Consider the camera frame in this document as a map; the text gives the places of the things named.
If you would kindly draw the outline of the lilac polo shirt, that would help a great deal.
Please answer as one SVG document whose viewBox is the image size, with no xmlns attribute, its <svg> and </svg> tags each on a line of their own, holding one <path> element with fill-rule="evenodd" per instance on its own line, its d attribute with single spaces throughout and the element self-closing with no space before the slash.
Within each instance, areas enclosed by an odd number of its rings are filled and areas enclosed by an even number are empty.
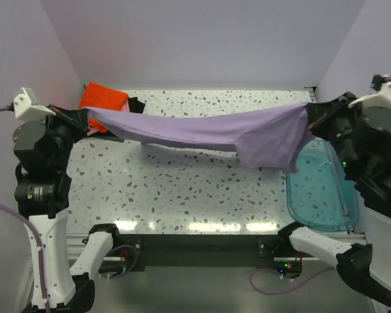
<svg viewBox="0 0 391 313">
<path fill-rule="evenodd" d="M 114 135 L 177 149 L 237 153 L 241 166 L 297 172 L 301 150 L 314 139 L 305 103 L 211 117 L 161 117 L 102 108 L 88 116 Z"/>
</svg>

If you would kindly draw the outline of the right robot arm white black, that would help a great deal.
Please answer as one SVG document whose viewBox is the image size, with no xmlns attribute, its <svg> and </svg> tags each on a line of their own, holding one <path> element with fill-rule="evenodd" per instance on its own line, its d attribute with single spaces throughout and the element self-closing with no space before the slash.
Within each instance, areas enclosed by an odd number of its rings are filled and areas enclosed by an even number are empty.
<svg viewBox="0 0 391 313">
<path fill-rule="evenodd" d="M 278 232 L 278 250 L 319 258 L 351 289 L 391 307 L 391 108 L 345 93 L 306 111 L 311 133 L 331 144 L 364 200 L 369 243 L 344 243 L 293 222 Z"/>
</svg>

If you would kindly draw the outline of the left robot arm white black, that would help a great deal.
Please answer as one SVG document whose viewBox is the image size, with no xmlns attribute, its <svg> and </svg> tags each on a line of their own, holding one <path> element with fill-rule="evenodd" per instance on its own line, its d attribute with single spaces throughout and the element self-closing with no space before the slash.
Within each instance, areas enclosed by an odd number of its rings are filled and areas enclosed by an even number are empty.
<svg viewBox="0 0 391 313">
<path fill-rule="evenodd" d="M 43 120 L 28 121 L 13 134 L 19 160 L 14 197 L 27 221 L 33 253 L 33 297 L 25 312 L 88 312 L 98 270 L 106 255 L 121 251 L 122 240 L 115 224 L 97 224 L 75 264 L 69 264 L 66 227 L 72 180 L 66 171 L 74 144 L 88 134 L 88 111 L 49 109 Z"/>
</svg>

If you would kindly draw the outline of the folded orange t shirt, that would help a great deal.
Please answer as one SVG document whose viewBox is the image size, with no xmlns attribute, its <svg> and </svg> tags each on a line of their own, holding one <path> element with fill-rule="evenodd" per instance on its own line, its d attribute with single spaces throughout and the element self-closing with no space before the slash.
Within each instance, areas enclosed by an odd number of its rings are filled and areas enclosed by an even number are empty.
<svg viewBox="0 0 391 313">
<path fill-rule="evenodd" d="M 119 112 L 128 99 L 127 93 L 90 82 L 85 88 L 78 108 L 100 108 Z"/>
</svg>

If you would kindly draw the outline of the folded pink t shirt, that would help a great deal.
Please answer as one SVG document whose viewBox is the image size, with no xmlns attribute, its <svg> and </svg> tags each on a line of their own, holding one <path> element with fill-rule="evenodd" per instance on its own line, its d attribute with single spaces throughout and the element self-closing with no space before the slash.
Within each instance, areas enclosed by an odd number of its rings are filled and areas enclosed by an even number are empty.
<svg viewBox="0 0 391 313">
<path fill-rule="evenodd" d="M 128 101 L 126 101 L 122 105 L 120 111 L 121 112 L 130 112 Z M 108 131 L 108 129 L 104 125 L 100 124 L 96 119 L 89 120 L 89 131 L 87 133 L 88 136 L 91 136 L 96 133 L 105 134 L 107 131 Z"/>
</svg>

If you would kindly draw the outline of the folded black t shirt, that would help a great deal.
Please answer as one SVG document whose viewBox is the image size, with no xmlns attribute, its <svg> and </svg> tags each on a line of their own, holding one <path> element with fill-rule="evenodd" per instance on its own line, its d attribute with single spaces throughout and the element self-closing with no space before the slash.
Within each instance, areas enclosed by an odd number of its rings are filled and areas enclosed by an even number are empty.
<svg viewBox="0 0 391 313">
<path fill-rule="evenodd" d="M 138 100 L 137 97 L 130 97 L 128 100 L 130 112 L 124 112 L 124 113 L 138 113 L 143 114 L 145 111 L 146 104 L 144 102 L 141 102 Z M 103 139 L 113 141 L 113 142 L 123 142 L 124 139 L 114 135 L 111 131 L 107 131 L 103 136 Z"/>
</svg>

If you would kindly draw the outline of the teal plastic basket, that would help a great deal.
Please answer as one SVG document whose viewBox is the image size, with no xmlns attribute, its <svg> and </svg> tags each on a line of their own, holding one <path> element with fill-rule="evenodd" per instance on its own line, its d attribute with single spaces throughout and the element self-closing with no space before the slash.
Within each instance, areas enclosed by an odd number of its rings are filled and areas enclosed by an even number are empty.
<svg viewBox="0 0 391 313">
<path fill-rule="evenodd" d="M 332 146 L 321 139 L 312 140 L 301 150 L 297 169 L 287 175 L 290 216 L 317 231 L 353 229 L 359 219 L 355 184 L 345 179 Z"/>
</svg>

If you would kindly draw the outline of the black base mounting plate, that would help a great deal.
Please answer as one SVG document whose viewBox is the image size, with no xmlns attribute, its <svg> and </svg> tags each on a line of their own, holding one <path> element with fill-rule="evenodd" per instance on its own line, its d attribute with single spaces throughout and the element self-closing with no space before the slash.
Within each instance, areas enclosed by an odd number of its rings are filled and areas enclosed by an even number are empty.
<svg viewBox="0 0 391 313">
<path fill-rule="evenodd" d="M 297 277 L 309 256 L 277 235 L 122 235 L 128 248 L 110 252 L 99 272 L 119 276 L 147 267 L 253 267 Z"/>
</svg>

